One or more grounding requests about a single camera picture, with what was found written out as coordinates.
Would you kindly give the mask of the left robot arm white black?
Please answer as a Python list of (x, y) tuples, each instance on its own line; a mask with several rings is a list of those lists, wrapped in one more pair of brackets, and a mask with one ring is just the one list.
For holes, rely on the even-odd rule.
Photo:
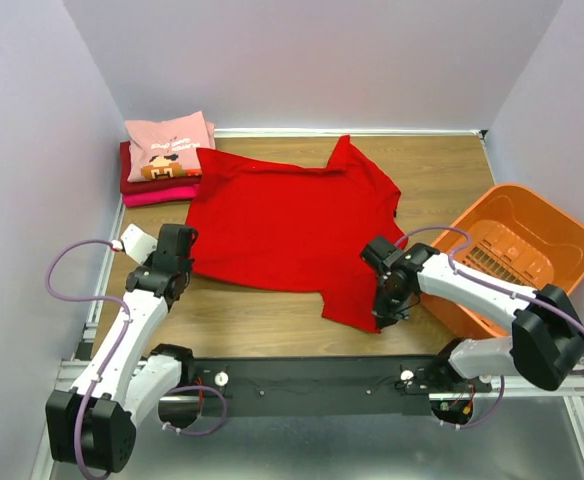
[(191, 280), (196, 228), (164, 224), (152, 237), (134, 224), (120, 238), (99, 243), (136, 263), (122, 297), (96, 295), (119, 311), (88, 366), (66, 390), (55, 389), (45, 404), (54, 460), (75, 464), (86, 479), (120, 472), (136, 441), (137, 425), (163, 392), (192, 379), (190, 352), (162, 347), (148, 360), (149, 373), (134, 374), (149, 337)]

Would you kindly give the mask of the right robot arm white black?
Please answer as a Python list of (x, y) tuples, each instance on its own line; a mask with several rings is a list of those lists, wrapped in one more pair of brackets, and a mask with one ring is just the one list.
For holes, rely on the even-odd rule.
[(429, 245), (417, 243), (403, 250), (382, 236), (364, 247), (361, 258), (376, 275), (372, 315), (379, 329), (405, 319), (411, 298), (430, 296), (506, 330), (502, 337), (462, 339), (449, 347), (442, 367), (451, 376), (519, 375), (537, 388), (555, 391), (578, 373), (584, 327), (561, 288), (508, 283)]

